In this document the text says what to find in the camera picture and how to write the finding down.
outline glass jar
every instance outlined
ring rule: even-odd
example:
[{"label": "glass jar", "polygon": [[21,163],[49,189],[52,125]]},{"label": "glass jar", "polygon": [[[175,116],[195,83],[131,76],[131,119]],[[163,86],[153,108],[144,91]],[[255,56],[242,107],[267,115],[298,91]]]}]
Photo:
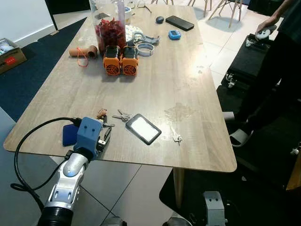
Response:
[{"label": "glass jar", "polygon": [[101,54],[107,46],[126,45],[125,8],[123,0],[89,0],[93,24]]}]

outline hand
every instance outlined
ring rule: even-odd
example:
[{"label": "hand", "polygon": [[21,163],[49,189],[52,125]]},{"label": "hand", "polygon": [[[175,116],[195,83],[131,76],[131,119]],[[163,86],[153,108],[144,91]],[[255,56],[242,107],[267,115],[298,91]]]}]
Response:
[{"label": "hand", "polygon": [[263,30],[265,27],[269,27],[274,25],[275,23],[277,23],[279,20],[279,17],[272,15],[269,19],[267,19],[266,21],[262,22],[260,25],[258,25],[256,33],[260,32],[261,30]]}]

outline white wall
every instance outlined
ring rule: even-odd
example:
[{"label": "white wall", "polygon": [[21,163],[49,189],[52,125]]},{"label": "white wall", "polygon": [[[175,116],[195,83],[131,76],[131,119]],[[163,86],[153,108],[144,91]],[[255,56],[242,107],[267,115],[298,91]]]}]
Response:
[{"label": "white wall", "polygon": [[44,0],[2,0],[0,38],[21,47],[55,31]]}]

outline orange string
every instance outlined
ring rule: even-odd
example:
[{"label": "orange string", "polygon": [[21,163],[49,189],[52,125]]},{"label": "orange string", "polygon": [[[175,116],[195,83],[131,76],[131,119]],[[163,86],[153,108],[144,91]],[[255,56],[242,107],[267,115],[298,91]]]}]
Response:
[{"label": "orange string", "polygon": [[[81,66],[81,67],[87,67],[88,64],[89,64],[88,58],[87,58],[86,55],[83,53],[83,51],[81,51],[81,49],[80,49],[79,47],[77,47],[76,49],[78,50],[78,51],[77,51],[77,64],[78,64],[79,66]],[[81,53],[83,54],[84,58],[86,59],[86,65],[81,65],[81,64],[79,63],[79,52],[81,52]]]}]

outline black pants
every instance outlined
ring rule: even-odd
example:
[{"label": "black pants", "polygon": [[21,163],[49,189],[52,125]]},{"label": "black pants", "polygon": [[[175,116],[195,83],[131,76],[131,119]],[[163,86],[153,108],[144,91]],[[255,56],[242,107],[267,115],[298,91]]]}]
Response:
[{"label": "black pants", "polygon": [[[263,103],[280,79],[277,91]],[[237,116],[245,121],[263,103],[257,114],[248,119],[251,129],[260,129],[273,122],[292,101],[300,97],[301,45],[279,33],[267,52],[255,84],[250,87]]]}]

